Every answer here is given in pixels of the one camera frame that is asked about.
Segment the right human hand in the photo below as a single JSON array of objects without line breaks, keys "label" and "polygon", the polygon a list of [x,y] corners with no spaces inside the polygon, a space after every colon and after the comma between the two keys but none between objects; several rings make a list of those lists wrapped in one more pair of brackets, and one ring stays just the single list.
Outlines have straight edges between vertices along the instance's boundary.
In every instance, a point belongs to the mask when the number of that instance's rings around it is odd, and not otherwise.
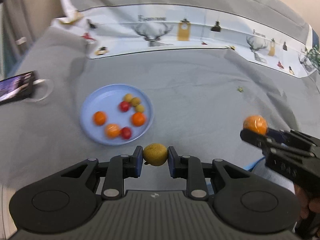
[{"label": "right human hand", "polygon": [[313,226],[319,221],[319,197],[313,197],[310,193],[294,184],[295,195],[300,202],[300,215],[298,226]]}]

